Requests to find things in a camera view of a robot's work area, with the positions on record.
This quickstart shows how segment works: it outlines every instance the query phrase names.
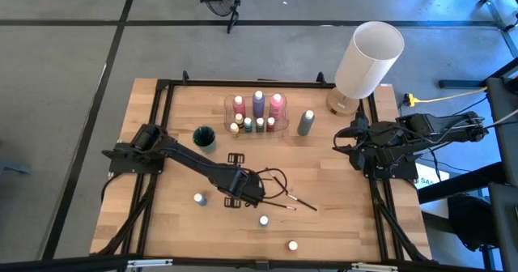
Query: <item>green cup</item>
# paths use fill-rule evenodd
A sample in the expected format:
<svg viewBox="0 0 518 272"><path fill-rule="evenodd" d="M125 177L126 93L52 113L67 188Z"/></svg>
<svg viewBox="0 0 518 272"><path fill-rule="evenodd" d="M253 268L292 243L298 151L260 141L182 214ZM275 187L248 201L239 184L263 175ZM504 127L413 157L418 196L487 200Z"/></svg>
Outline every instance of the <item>green cup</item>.
<svg viewBox="0 0 518 272"><path fill-rule="evenodd" d="M211 153L216 149L216 133L209 126L200 126L193 133L193 142L203 152Z"/></svg>

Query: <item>gray floor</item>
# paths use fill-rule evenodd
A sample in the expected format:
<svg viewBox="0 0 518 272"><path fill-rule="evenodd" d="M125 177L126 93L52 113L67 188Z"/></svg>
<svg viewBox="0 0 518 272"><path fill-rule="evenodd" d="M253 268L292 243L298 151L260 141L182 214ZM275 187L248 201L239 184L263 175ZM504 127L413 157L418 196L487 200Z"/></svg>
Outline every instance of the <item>gray floor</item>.
<svg viewBox="0 0 518 272"><path fill-rule="evenodd" d="M0 19L118 19L125 0L0 0ZM492 20L477 0L242 0L242 19ZM135 0L131 19L218 19L198 0ZM494 28L400 28L405 51L384 79L397 97L436 98L439 79L483 79L512 59ZM354 28L126 28L84 161L57 256L87 255L108 161L135 78L329 81ZM114 28L0 27L0 157L30 164L34 173L0 176L0 261L37 258L50 213L108 54ZM403 108L448 115L479 100L466 96ZM490 121L487 103L474 108ZM475 169L499 159L491 134L465 153L452 144L439 160ZM429 231L438 261L481 266L458 240Z"/></svg>

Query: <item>wooden tabletop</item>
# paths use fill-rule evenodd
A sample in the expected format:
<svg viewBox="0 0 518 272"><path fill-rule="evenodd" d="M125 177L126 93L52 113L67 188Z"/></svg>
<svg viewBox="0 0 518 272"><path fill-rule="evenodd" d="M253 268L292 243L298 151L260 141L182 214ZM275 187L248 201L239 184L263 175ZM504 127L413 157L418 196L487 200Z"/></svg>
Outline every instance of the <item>wooden tabletop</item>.
<svg viewBox="0 0 518 272"><path fill-rule="evenodd" d="M155 93L156 79L136 79L129 98L120 139L129 142L141 124L147 123ZM281 92L288 100L290 125L270 138L242 134L238 138L225 130L224 100L229 95L251 96L256 90L265 95ZM186 147L215 162L227 162L229 152L245 154L246 168L281 168L288 178L288 190L314 205L313 211L287 196L272 202L295 206L296 211L260 204L257 208L228 209L224 195L196 172L167 159L159 176L147 236L145 255L154 257L200 257L271 260L379 261L376 226L368 181L355 171L346 155L333 151L333 135L350 124L351 117L337 117L325 107L329 90L302 88L189 87L176 86L168 132ZM163 107L165 95L162 95ZM390 85L375 91L380 120L397 117L397 106ZM368 112L368 102L364 101ZM306 137L297 134L302 113L311 109L316 116ZM208 125L216 132L216 151L207 155L192 140L193 131ZM339 144L354 143L343 139ZM106 190L91 245L102 249L124 223L130 208L135 175L124 174ZM268 195L279 187L265 183ZM430 257L427 235L418 197L413 186L392 180L397 219L421 253ZM195 193L207 196L206 206L193 200ZM260 227L267 215L270 223ZM140 223L134 229L131 250L137 245ZM385 223L389 255L393 244ZM286 243L295 240L296 252Z"/></svg>

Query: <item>paint bottle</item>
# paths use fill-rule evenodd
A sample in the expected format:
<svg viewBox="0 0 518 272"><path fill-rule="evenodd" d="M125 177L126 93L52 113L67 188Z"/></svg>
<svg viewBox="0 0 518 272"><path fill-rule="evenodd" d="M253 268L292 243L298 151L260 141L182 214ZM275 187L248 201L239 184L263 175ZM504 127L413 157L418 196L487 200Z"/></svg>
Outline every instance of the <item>paint bottle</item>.
<svg viewBox="0 0 518 272"><path fill-rule="evenodd" d="M262 117L256 120L256 131L265 132L265 120Z"/></svg>
<svg viewBox="0 0 518 272"><path fill-rule="evenodd" d="M266 215L262 215L260 218L259 218L259 225L261 227L267 227L268 226L268 216Z"/></svg>
<svg viewBox="0 0 518 272"><path fill-rule="evenodd" d="M282 111L284 109L284 100L281 94L275 94L270 98L270 117L275 121L281 121Z"/></svg>
<svg viewBox="0 0 518 272"><path fill-rule="evenodd" d="M268 125L266 126L266 131L275 131L275 118L268 118Z"/></svg>
<svg viewBox="0 0 518 272"><path fill-rule="evenodd" d="M244 119L244 132L252 132L252 119L248 117Z"/></svg>
<svg viewBox="0 0 518 272"><path fill-rule="evenodd" d="M243 123L243 115L241 113L236 114L236 124L240 128L240 130L243 129L244 123Z"/></svg>
<svg viewBox="0 0 518 272"><path fill-rule="evenodd" d="M297 133L301 136L308 135L313 122L315 121L315 113L313 111L308 110L302 113L302 117L300 118L299 127L297 128Z"/></svg>
<svg viewBox="0 0 518 272"><path fill-rule="evenodd" d="M204 206L205 204L207 204L207 198L200 193L194 194L194 201L200 206Z"/></svg>
<svg viewBox="0 0 518 272"><path fill-rule="evenodd" d="M234 138L237 138L237 135L240 133L240 127L236 123L232 123L230 124L230 132L232 132Z"/></svg>
<svg viewBox="0 0 518 272"><path fill-rule="evenodd" d="M256 91L252 98L253 116L255 118L265 115L265 96L262 91Z"/></svg>
<svg viewBox="0 0 518 272"><path fill-rule="evenodd" d="M234 101L232 101L232 107L234 108L235 114L239 113L239 114L245 116L246 108L244 106L243 97L236 96L234 98Z"/></svg>
<svg viewBox="0 0 518 272"><path fill-rule="evenodd" d="M296 241L294 240L290 240L289 242L286 243L286 248L289 250L289 251L296 251L298 248L299 248L299 244L297 244Z"/></svg>

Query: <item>yellow cable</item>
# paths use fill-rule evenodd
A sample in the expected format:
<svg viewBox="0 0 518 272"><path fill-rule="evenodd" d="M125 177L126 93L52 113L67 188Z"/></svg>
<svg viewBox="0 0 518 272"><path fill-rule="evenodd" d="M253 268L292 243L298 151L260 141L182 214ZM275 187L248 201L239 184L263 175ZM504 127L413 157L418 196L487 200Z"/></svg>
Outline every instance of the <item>yellow cable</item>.
<svg viewBox="0 0 518 272"><path fill-rule="evenodd" d="M442 100L448 100L448 99L451 99L451 98L457 98L457 97L460 97L460 96L466 96L466 95L471 95L471 94L479 93L481 91L485 91L486 89L487 89L487 87L484 87L484 88L481 88L481 89L478 89L478 90L475 90L475 91L469 91L469 92L466 92L466 93L461 93L461 94L457 94L457 95L453 95L453 96L448 96L448 97L430 99L430 100L419 100L419 99L413 97L412 94L409 94L410 107L414 107L416 103L430 103L430 102L437 102L437 101L442 101Z"/></svg>

